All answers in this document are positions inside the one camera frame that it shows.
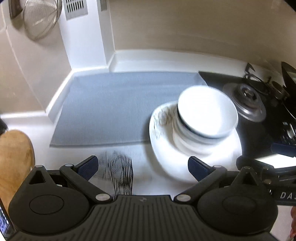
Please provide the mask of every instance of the strainer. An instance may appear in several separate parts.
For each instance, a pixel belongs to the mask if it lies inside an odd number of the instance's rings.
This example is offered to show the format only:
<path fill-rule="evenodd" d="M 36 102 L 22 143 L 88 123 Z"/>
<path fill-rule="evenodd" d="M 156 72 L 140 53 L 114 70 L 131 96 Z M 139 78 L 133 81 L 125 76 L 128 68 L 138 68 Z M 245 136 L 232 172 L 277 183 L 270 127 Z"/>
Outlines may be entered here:
<path fill-rule="evenodd" d="M 62 0 L 26 0 L 23 8 L 25 31 L 32 40 L 45 37 L 62 11 Z"/>

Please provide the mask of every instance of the vent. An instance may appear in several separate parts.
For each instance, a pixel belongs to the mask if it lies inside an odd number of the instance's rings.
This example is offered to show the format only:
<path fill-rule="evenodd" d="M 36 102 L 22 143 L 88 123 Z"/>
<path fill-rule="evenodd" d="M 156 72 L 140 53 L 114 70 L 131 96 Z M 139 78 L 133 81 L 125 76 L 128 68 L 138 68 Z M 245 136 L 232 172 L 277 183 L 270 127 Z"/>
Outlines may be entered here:
<path fill-rule="evenodd" d="M 86 0 L 63 0 L 66 19 L 87 15 Z"/>

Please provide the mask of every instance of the stove burner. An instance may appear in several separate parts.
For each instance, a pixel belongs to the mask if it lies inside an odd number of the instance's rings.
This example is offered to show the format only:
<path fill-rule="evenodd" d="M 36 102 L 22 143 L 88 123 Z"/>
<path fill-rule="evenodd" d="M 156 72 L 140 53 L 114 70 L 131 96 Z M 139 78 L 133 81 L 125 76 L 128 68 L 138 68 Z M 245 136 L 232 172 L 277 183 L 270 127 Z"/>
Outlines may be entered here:
<path fill-rule="evenodd" d="M 253 122 L 262 122 L 265 119 L 265 106 L 252 87 L 246 84 L 228 83 L 224 85 L 223 92 L 230 97 L 242 117 Z"/>

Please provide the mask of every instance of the gray mat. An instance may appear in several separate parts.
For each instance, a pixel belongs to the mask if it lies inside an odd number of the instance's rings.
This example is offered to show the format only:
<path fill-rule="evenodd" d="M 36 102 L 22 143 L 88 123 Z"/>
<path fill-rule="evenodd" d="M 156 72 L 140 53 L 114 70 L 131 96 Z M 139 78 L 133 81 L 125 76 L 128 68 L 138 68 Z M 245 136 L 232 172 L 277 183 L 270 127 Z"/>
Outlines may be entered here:
<path fill-rule="evenodd" d="M 51 146 L 94 146 L 149 141 L 153 110 L 175 101 L 198 73 L 107 73 L 76 78 L 63 104 Z"/>

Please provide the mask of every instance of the beige tile wall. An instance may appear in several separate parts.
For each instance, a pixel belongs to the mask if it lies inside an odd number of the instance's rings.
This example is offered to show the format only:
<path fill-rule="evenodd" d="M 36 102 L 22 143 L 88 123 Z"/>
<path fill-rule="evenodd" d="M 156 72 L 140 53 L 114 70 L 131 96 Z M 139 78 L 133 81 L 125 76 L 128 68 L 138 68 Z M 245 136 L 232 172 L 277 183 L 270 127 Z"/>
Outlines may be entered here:
<path fill-rule="evenodd" d="M 34 42 L 25 35 L 21 15 L 10 19 L 5 0 L 0 6 L 0 113 L 45 110 L 70 71 L 59 26 Z"/>
<path fill-rule="evenodd" d="M 210 53 L 296 66 L 296 13 L 283 0 L 110 0 L 116 50 Z"/>

